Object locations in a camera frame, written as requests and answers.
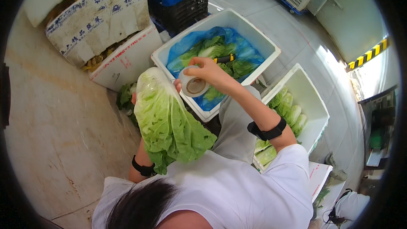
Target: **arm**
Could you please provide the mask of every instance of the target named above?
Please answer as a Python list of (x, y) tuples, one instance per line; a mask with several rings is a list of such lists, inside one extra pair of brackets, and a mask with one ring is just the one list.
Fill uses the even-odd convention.
[[(178, 91), (178, 93), (181, 90), (181, 84), (180, 80), (176, 80), (174, 82), (174, 85)], [(131, 99), (131, 102), (135, 105), (136, 103), (136, 95), (133, 93), (133, 97)], [(137, 153), (135, 155), (134, 160), (138, 165), (141, 166), (152, 166), (153, 162), (151, 162), (150, 157), (147, 153), (147, 151), (144, 149), (144, 140), (141, 138), (140, 140), (140, 146), (138, 147)], [(130, 172), (129, 172), (129, 181), (132, 181), (134, 183), (139, 183), (141, 181), (144, 181), (145, 179), (148, 179), (149, 177), (141, 175), (139, 171), (137, 171), (133, 165), (130, 165)]]
[[(185, 70), (184, 74), (204, 79), (223, 94), (231, 96), (254, 120), (260, 130), (272, 130), (280, 122), (281, 117), (278, 114), (254, 97), (212, 59), (195, 57), (189, 65), (194, 64), (199, 64), (200, 68), (189, 68)], [(297, 140), (291, 128), (287, 125), (282, 131), (282, 135), (270, 140), (270, 143), (279, 152), (289, 145), (296, 144)]]

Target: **hand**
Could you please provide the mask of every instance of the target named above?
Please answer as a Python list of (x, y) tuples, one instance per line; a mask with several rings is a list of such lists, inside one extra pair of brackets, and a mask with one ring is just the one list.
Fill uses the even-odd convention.
[(211, 84), (215, 89), (223, 94), (230, 95), (233, 85), (239, 84), (235, 79), (222, 70), (211, 58), (193, 57), (188, 66), (198, 64), (200, 68), (188, 68), (185, 75), (192, 75), (201, 78)]
[[(180, 79), (176, 79), (174, 81), (174, 86), (176, 87), (176, 90), (178, 92), (178, 94), (181, 91), (181, 84), (180, 84)], [(131, 95), (131, 103), (135, 105), (135, 102), (137, 101), (137, 95), (135, 92), (133, 92), (133, 94)]]

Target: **white t-shirt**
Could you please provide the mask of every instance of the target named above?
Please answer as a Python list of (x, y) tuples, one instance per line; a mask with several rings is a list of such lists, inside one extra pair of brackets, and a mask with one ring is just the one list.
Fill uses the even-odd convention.
[[(156, 175), (137, 186), (161, 177), (176, 184), (179, 191), (160, 221), (172, 212), (192, 210), (213, 229), (306, 229), (313, 216), (308, 154), (298, 144), (282, 149), (262, 175), (248, 163), (207, 150), (188, 164), (173, 162), (167, 175)], [(105, 179), (93, 229), (104, 229), (109, 212), (133, 185), (115, 177)]]

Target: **person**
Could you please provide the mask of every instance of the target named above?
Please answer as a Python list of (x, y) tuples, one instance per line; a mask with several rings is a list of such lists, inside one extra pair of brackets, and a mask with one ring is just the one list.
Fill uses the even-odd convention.
[[(242, 86), (210, 58), (194, 57), (189, 65), (196, 64), (184, 73), (228, 95), (212, 150), (187, 164), (173, 162), (166, 175), (148, 177), (145, 169), (153, 163), (141, 139), (129, 181), (105, 179), (92, 228), (306, 229), (313, 216), (306, 150), (256, 89)], [(179, 80), (174, 84), (179, 92)], [(262, 174), (251, 166), (256, 136), (248, 125), (263, 137), (277, 131), (269, 140), (277, 156)]]

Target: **blue plastic bag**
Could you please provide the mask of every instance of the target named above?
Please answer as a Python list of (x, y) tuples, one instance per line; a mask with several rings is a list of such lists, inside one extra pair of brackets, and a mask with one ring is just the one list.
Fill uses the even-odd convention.
[[(179, 56), (188, 52), (196, 43), (199, 43), (202, 40), (210, 40), (215, 36), (223, 36), (226, 44), (234, 43), (236, 45), (234, 51), (236, 54), (236, 61), (248, 61), (255, 66), (254, 69), (264, 62), (265, 59), (260, 55), (258, 50), (253, 48), (252, 45), (239, 33), (237, 33), (235, 29), (214, 27), (208, 31), (191, 32), (170, 48), (168, 63), (166, 66), (170, 73), (174, 75), (175, 78), (178, 78), (180, 71), (185, 67), (185, 65), (181, 63)], [(237, 79), (237, 81), (241, 83), (250, 74), (251, 73), (240, 77)], [(225, 97), (225, 95), (222, 95), (215, 97), (215, 99), (212, 101), (209, 101), (204, 96), (205, 94), (193, 98), (204, 111), (212, 110)]]

